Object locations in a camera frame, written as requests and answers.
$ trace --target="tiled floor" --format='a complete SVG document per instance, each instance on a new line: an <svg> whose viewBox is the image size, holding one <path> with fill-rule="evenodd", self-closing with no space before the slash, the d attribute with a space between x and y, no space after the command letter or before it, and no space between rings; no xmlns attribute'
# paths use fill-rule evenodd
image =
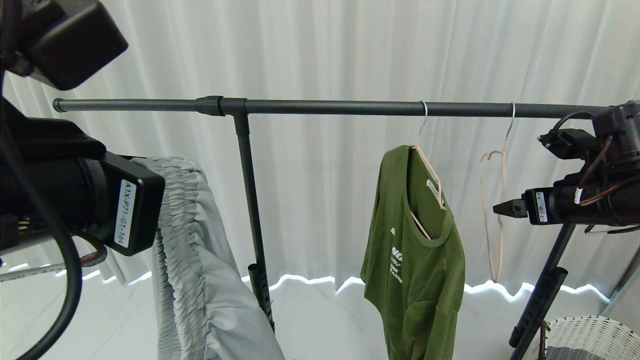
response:
<svg viewBox="0 0 640 360"><path fill-rule="evenodd" d="M50 274L0 286L0 359L14 359L57 315L63 277ZM272 291L276 336L287 360L386 360L382 322L352 284L288 280ZM509 335L528 297L508 302L495 290L465 294L458 318L455 359L508 359ZM561 292L549 319L597 314L604 303L590 291ZM84 282L77 316L44 359L155 359L156 316L150 281L132 286Z"/></svg>

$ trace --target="green sweatshirt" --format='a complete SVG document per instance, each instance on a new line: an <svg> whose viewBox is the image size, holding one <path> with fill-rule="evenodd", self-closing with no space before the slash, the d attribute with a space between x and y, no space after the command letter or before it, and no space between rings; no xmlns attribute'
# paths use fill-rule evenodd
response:
<svg viewBox="0 0 640 360"><path fill-rule="evenodd" d="M390 360L453 356L465 255L453 214L440 209L428 180L435 183L410 146L384 155L360 276L382 316Z"/></svg>

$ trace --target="white curtain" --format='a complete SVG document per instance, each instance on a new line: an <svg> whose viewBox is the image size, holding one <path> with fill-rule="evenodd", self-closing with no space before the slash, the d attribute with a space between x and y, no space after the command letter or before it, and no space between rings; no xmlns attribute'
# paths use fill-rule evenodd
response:
<svg viewBox="0 0 640 360"><path fill-rule="evenodd" d="M73 98L490 101L610 105L640 98L638 1L105 1L129 49L78 88L59 92L10 76L5 94L27 115L78 124L115 153L185 155L206 171L241 268L253 261L231 118L191 113L57 114ZM253 160L270 282L283 274L359 276L380 160L415 143L422 118L251 115ZM428 119L420 145L443 181L467 257L467 283L490 278L478 177L510 119ZM507 197L580 168L536 137L553 119L518 119ZM566 126L589 129L584 120ZM500 201L500 165L484 167L487 210ZM559 226L507 218L501 283L535 282ZM492 253L498 227L490 215ZM585 236L561 265L566 285L612 291L637 233ZM52 262L55 244L12 258ZM141 256L111 257L107 278L131 281Z"/></svg>

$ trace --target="rack leg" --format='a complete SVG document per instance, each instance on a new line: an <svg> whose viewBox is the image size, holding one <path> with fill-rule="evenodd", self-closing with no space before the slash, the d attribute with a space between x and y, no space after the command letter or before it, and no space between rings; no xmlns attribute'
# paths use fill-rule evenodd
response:
<svg viewBox="0 0 640 360"><path fill-rule="evenodd" d="M260 308L267 316L271 328L275 331L273 315L271 314L271 298L269 297L269 283L267 281L267 267L264 257L264 245L262 243L262 228L260 227L260 213L258 211L258 196L255 189L255 176L253 174L253 159L251 156L251 141L249 140L249 118L245 113L233 115L236 123L238 145L240 147L240 161L244 177L244 190L246 192L247 206L249 207L249 223L253 235L253 251L255 252L255 264L249 266L249 277L253 288L253 294L258 300Z"/></svg>
<svg viewBox="0 0 640 360"><path fill-rule="evenodd" d="M515 348L511 355L511 360L521 360L526 354L531 341L542 324L551 304L568 272L558 267L558 263L566 249L569 239L573 234L575 224L563 224L556 243L547 258L547 263L540 273L536 287L531 293L527 306L522 312L518 325L513 329L509 345Z"/></svg>

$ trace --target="woven basket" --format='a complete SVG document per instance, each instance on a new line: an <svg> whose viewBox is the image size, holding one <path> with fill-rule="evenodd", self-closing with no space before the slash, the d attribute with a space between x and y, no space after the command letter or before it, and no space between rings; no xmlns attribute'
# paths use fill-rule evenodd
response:
<svg viewBox="0 0 640 360"><path fill-rule="evenodd" d="M640 336L603 316L560 318L548 323L547 360L640 360ZM540 335L527 360L540 358Z"/></svg>

